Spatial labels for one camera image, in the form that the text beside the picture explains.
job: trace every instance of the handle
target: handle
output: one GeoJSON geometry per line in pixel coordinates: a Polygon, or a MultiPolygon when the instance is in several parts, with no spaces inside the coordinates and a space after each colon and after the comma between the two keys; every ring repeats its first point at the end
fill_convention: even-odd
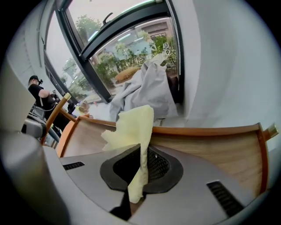
{"type": "Polygon", "coordinates": [[[109,14],[105,17],[105,19],[102,21],[103,25],[105,25],[105,24],[107,23],[107,22],[106,22],[107,18],[110,17],[112,14],[113,14],[113,12],[109,13],[109,14]]]}
{"type": "MultiPolygon", "coordinates": [[[[60,112],[61,108],[64,106],[64,104],[71,98],[71,95],[69,93],[66,93],[64,95],[64,97],[62,98],[62,100],[58,103],[58,105],[54,108],[52,114],[50,115],[50,117],[48,118],[47,122],[46,122],[46,135],[49,132],[49,129],[52,125],[52,123],[54,122],[54,119],[56,118],[56,116],[58,115],[58,113],[60,112]]],[[[46,135],[44,137],[41,138],[41,144],[43,145],[46,139],[46,135]]]]}
{"type": "Polygon", "coordinates": [[[275,125],[275,123],[273,123],[269,128],[267,128],[264,132],[264,138],[266,141],[268,141],[269,139],[275,137],[277,134],[279,134],[278,129],[275,125]]]}

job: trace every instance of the gray device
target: gray device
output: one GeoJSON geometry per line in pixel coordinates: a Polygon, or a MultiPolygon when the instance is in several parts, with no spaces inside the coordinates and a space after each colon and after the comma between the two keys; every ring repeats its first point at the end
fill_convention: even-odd
{"type": "Polygon", "coordinates": [[[216,166],[156,146],[180,161],[183,175],[169,191],[147,194],[125,221],[110,213],[121,204],[124,193],[110,189],[100,175],[102,163],[120,155],[124,148],[59,159],[54,149],[42,147],[26,134],[2,132],[0,143],[3,166],[15,188],[40,216],[54,224],[236,224],[253,209],[247,210],[253,194],[216,166]],[[242,206],[232,217],[218,199],[223,196],[209,186],[218,181],[227,190],[219,192],[242,206]]]}

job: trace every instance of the black shirt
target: black shirt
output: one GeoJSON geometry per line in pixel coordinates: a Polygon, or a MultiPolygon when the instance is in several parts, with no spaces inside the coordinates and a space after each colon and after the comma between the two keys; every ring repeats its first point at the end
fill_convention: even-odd
{"type": "MultiPolygon", "coordinates": [[[[36,84],[31,84],[29,87],[28,87],[28,90],[30,91],[30,93],[34,96],[34,98],[36,99],[36,105],[38,107],[41,107],[43,108],[44,110],[50,110],[54,107],[55,105],[55,101],[53,100],[53,98],[49,95],[48,97],[46,98],[41,98],[42,99],[42,104],[41,104],[41,101],[40,101],[40,97],[39,97],[39,92],[40,90],[42,90],[44,88],[36,85],[36,84]]],[[[45,112],[45,118],[48,119],[50,114],[52,113],[52,110],[51,111],[47,111],[45,112]]]]}

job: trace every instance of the orange wooden frame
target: orange wooden frame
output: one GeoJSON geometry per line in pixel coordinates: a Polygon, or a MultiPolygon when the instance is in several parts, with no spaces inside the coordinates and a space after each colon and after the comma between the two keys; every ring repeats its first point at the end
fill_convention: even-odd
{"type": "MultiPolygon", "coordinates": [[[[63,155],[67,149],[69,140],[73,134],[73,131],[75,130],[77,124],[82,120],[85,120],[85,121],[88,121],[91,123],[96,123],[96,124],[103,124],[103,125],[107,125],[107,126],[111,126],[111,127],[116,126],[115,122],[96,120],[96,119],[79,116],[76,119],[75,123],[73,124],[72,128],[70,129],[70,131],[67,135],[66,141],[61,150],[61,154],[59,154],[59,152],[58,152],[58,155],[60,157],[63,157],[63,155]]],[[[261,157],[262,157],[262,181],[261,181],[260,193],[263,193],[266,190],[267,183],[268,183],[268,154],[267,154],[267,145],[266,145],[266,139],[264,136],[264,132],[259,123],[250,125],[250,126],[226,127],[226,128],[153,127],[152,128],[152,137],[154,136],[154,134],[155,135],[164,134],[164,135],[179,135],[179,136],[201,136],[201,137],[227,136],[227,135],[242,134],[242,133],[247,133],[247,132],[256,132],[257,138],[259,140],[259,146],[260,146],[261,157]]]]}

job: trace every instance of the white cloth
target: white cloth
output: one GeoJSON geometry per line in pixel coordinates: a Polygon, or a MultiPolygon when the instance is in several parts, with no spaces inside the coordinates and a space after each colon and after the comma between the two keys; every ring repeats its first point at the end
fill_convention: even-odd
{"type": "Polygon", "coordinates": [[[154,110],[154,119],[178,116],[166,75],[166,67],[160,66],[164,57],[158,54],[145,62],[132,79],[124,83],[123,89],[112,100],[111,121],[118,120],[121,111],[149,105],[154,110]]]}
{"type": "Polygon", "coordinates": [[[134,108],[119,114],[115,132],[105,131],[101,134],[108,142],[103,151],[140,144],[140,168],[128,186],[129,200],[132,203],[140,200],[143,196],[143,186],[148,183],[147,149],[152,133],[153,117],[153,108],[149,105],[134,108]]]}

